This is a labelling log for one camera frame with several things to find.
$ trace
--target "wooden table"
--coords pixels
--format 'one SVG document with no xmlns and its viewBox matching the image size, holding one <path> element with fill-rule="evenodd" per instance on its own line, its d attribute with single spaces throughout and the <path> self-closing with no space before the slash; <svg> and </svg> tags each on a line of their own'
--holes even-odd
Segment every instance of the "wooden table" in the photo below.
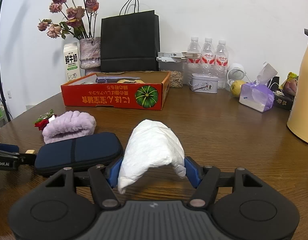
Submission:
<svg viewBox="0 0 308 240">
<path fill-rule="evenodd" d="M 41 132 L 33 127 L 39 115 L 54 109 L 90 113 L 96 118 L 95 133 L 114 132 L 126 147 L 133 128 L 144 119 L 161 121 L 170 127 L 185 154 L 200 165 L 214 165 L 222 171 L 245 167 L 293 201 L 300 211 L 294 240 L 308 240 L 308 145 L 286 127 L 289 111 L 274 107 L 265 113 L 238 103 L 230 93 L 195 93 L 188 87 L 171 89 L 162 111 L 111 107 L 65 107 L 61 94 L 29 109 L 0 129 L 0 142 L 16 144 L 21 152 L 44 145 Z M 33 168 L 0 171 L 0 240 L 14 239 L 7 224 L 11 205 L 43 181 Z M 128 187 L 126 199 L 188 199 L 194 192 L 187 179 L 180 179 L 170 167 L 149 170 Z M 219 196 L 231 188 L 219 190 Z M 91 199 L 88 188 L 78 193 Z"/>
</svg>

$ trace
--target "white crumpled tissue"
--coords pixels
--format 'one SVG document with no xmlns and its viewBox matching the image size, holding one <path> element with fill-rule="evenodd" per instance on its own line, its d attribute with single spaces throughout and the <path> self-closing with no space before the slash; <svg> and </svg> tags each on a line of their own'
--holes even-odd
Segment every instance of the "white crumpled tissue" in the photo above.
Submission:
<svg viewBox="0 0 308 240">
<path fill-rule="evenodd" d="M 185 177 L 184 150 L 176 135 L 161 122 L 144 120 L 128 140 L 118 175 L 118 192 L 124 194 L 151 167 L 172 164 L 180 177 Z"/>
</svg>

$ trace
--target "black rope handle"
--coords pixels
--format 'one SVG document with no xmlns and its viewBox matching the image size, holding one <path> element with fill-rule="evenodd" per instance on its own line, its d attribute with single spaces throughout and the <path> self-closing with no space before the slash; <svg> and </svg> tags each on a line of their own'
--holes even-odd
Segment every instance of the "black rope handle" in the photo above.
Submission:
<svg viewBox="0 0 308 240">
<path fill-rule="evenodd" d="M 119 15 L 121 15 L 122 10 L 124 9 L 125 5 L 127 5 L 127 6 L 126 6 L 126 9 L 125 9 L 124 15 L 126 14 L 127 9 L 128 9 L 128 6 L 129 6 L 129 4 L 131 3 L 131 1 L 133 1 L 133 0 L 128 0 L 128 1 L 123 5 L 123 7 L 121 8 L 121 10 L 120 10 L 120 12 L 119 12 Z M 140 2 L 139 2 L 138 0 L 135 0 L 135 3 L 134 3 L 134 13 L 135 13 L 135 10 L 136 10 L 136 1 L 137 1 L 137 5 L 138 5 L 138 6 L 137 6 L 137 12 L 140 11 Z"/>
</svg>

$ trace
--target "gray ribbed panel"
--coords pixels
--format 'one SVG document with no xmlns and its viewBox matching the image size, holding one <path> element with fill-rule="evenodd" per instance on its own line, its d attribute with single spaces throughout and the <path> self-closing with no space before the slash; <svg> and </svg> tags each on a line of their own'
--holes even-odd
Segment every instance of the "gray ribbed panel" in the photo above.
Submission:
<svg viewBox="0 0 308 240">
<path fill-rule="evenodd" d="M 203 211 L 181 201 L 127 201 L 103 212 L 93 228 L 77 240 L 230 240 Z"/>
</svg>

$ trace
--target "green pumpkin picture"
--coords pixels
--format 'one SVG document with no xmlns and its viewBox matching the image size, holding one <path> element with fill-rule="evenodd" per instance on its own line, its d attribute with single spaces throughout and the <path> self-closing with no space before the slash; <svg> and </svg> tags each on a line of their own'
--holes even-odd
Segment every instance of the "green pumpkin picture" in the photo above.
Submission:
<svg viewBox="0 0 308 240">
<path fill-rule="evenodd" d="M 158 92 L 154 87 L 142 86 L 135 93 L 136 102 L 144 107 L 153 107 L 158 101 Z"/>
</svg>

